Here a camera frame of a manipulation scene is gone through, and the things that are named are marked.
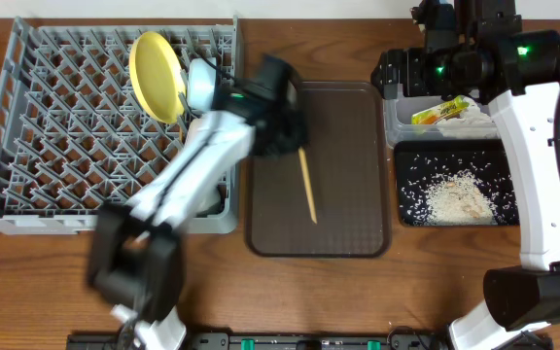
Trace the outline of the light blue bowl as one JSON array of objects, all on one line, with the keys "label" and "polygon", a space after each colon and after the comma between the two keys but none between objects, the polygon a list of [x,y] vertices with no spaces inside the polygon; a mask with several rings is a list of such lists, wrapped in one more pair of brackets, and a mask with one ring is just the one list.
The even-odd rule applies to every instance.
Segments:
[{"label": "light blue bowl", "polygon": [[218,84],[216,69],[203,58],[195,58],[188,72],[187,102],[193,110],[211,110]]}]

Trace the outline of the wooden chopstick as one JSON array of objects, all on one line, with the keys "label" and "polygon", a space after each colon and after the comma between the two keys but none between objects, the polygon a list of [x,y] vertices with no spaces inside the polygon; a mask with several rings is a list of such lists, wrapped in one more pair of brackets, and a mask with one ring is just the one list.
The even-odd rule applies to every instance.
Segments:
[{"label": "wooden chopstick", "polygon": [[307,158],[306,158],[306,153],[304,148],[298,149],[298,157],[300,162],[300,169],[302,173],[305,194],[308,203],[310,219],[316,225],[318,223],[316,207],[315,207],[314,195],[311,187],[310,174],[309,174],[308,163],[307,163]]}]

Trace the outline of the yellow plate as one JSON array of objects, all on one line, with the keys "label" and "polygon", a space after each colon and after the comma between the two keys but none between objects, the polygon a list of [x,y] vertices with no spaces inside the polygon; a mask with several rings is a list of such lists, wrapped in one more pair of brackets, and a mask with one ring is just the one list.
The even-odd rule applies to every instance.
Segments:
[{"label": "yellow plate", "polygon": [[133,43],[129,75],[143,110],[161,123],[175,123],[184,112],[179,98],[186,92],[177,54],[159,33],[148,31]]}]

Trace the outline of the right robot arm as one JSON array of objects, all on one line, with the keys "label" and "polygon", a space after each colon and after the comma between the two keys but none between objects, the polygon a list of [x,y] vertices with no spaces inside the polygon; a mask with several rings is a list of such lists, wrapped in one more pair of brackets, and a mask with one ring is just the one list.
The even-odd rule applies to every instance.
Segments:
[{"label": "right robot arm", "polygon": [[487,271],[482,302],[435,346],[531,346],[560,324],[560,33],[525,30],[511,1],[424,0],[411,16],[423,46],[383,52],[371,82],[387,100],[477,94],[504,145],[521,233],[520,265]]}]

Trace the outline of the green snack wrapper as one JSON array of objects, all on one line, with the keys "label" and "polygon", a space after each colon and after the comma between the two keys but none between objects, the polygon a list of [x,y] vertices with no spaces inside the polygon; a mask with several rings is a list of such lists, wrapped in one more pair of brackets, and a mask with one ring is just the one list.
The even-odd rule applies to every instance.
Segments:
[{"label": "green snack wrapper", "polygon": [[416,113],[411,117],[412,124],[435,124],[459,116],[468,109],[470,103],[462,96],[438,104],[435,107]]}]

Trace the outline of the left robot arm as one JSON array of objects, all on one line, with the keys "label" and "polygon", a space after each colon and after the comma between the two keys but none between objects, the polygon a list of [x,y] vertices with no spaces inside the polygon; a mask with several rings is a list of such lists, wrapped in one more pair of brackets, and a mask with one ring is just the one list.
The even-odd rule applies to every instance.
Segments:
[{"label": "left robot arm", "polygon": [[216,90],[196,137],[152,183],[124,204],[99,208],[86,280],[121,319],[117,348],[181,347],[186,328],[176,305],[190,220],[242,159],[283,156],[306,141],[299,74],[267,55],[253,79]]}]

